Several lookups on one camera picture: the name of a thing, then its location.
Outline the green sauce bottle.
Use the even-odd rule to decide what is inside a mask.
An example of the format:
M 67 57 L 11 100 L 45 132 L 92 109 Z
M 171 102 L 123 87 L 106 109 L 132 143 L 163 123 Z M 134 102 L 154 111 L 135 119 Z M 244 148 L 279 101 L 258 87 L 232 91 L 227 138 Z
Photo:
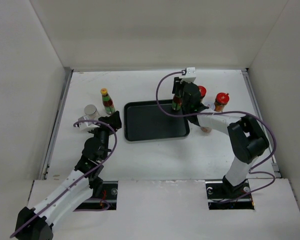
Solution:
M 112 115 L 116 111 L 116 109 L 113 100 L 108 93 L 108 90 L 106 88 L 102 88 L 100 90 L 100 93 L 101 93 L 102 104 L 104 106 L 105 112 L 108 115 Z
M 172 98 L 171 108 L 173 111 L 180 111 L 182 107 L 182 99 L 178 94 L 175 94 Z

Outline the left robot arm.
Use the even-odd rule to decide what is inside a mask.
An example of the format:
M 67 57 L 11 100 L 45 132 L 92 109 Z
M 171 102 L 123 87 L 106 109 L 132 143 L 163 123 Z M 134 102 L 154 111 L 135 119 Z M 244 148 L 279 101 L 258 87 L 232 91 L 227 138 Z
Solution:
M 24 207 L 17 216 L 11 238 L 18 240 L 51 240 L 57 224 L 87 199 L 102 195 L 99 174 L 104 163 L 114 153 L 109 148 L 109 137 L 116 136 L 122 128 L 119 111 L 99 119 L 81 119 L 73 124 L 82 128 L 91 123 L 81 157 L 66 179 L 44 200 L 33 208 Z

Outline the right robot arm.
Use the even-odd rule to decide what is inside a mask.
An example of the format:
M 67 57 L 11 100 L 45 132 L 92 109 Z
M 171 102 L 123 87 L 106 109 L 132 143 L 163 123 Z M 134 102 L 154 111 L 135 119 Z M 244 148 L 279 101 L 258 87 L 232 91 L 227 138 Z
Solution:
M 250 115 L 233 117 L 203 105 L 199 87 L 192 82 L 175 77 L 172 92 L 181 97 L 182 112 L 190 123 L 229 136 L 234 160 L 222 179 L 221 190 L 226 197 L 235 197 L 256 159 L 269 147 L 264 131 Z

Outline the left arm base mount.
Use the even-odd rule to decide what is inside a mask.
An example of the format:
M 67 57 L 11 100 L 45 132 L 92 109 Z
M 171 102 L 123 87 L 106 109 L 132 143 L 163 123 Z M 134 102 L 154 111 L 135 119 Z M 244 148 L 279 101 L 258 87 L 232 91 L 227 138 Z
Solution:
M 100 186 L 93 190 L 92 196 L 80 204 L 74 211 L 100 212 L 105 210 L 116 210 L 118 188 L 118 181 L 104 181 Z

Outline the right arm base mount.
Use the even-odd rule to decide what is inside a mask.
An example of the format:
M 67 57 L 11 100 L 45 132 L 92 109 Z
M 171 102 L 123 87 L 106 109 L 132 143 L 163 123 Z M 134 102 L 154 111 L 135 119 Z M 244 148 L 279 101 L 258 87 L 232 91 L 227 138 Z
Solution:
M 240 196 L 250 192 L 250 184 L 246 180 L 242 186 L 232 193 L 223 189 L 222 181 L 205 183 L 209 210 L 254 210 L 252 195 Z

